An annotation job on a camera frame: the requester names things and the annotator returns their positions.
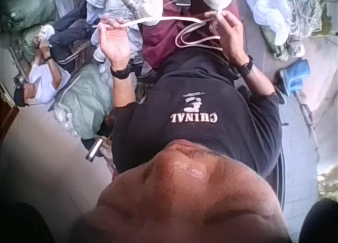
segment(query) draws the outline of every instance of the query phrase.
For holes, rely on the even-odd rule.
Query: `green sack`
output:
[[[2,31],[17,32],[58,17],[54,0],[1,0]]]

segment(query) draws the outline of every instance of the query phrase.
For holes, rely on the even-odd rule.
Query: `black cap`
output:
[[[23,98],[24,91],[23,88],[16,88],[14,92],[14,102],[18,107],[25,107],[28,104],[25,103],[25,100]]]

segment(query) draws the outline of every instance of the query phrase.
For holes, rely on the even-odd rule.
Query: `black t-shirt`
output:
[[[143,104],[115,108],[112,152],[119,172],[151,160],[176,139],[202,144],[266,177],[281,147],[276,95],[244,97],[226,78],[227,68],[204,49],[183,50]]]

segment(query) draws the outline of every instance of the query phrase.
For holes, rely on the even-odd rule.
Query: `sleeping person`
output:
[[[90,39],[95,31],[86,22],[72,28],[69,26],[86,15],[87,8],[84,3],[53,25],[41,28],[39,36],[34,38],[35,57],[28,76],[29,83],[21,85],[14,92],[17,106],[28,106],[33,99],[39,103],[49,103],[58,90],[65,86],[70,79],[70,73],[75,69],[75,60],[66,64],[60,64],[59,61],[72,55],[69,45],[76,40]],[[42,58],[45,64],[40,65]]]

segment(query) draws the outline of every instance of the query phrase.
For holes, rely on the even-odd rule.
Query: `blue rubber boot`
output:
[[[275,90],[278,96],[279,104],[285,105],[287,101],[287,96],[283,92],[282,86],[283,86],[283,83],[280,81],[278,84],[275,85]],[[291,92],[299,91],[299,90],[302,90],[302,88],[303,88],[303,81],[301,79],[297,79],[291,83],[290,91]]]
[[[282,91],[289,97],[292,92],[293,81],[306,78],[310,76],[310,74],[310,67],[307,60],[298,61],[290,67],[280,70],[278,75],[280,77],[280,87]]]
[[[293,91],[299,91],[299,90],[302,90],[302,88],[303,88],[303,81],[302,81],[302,79],[297,79],[297,80],[294,80],[291,83],[290,91],[291,92],[293,92]]]

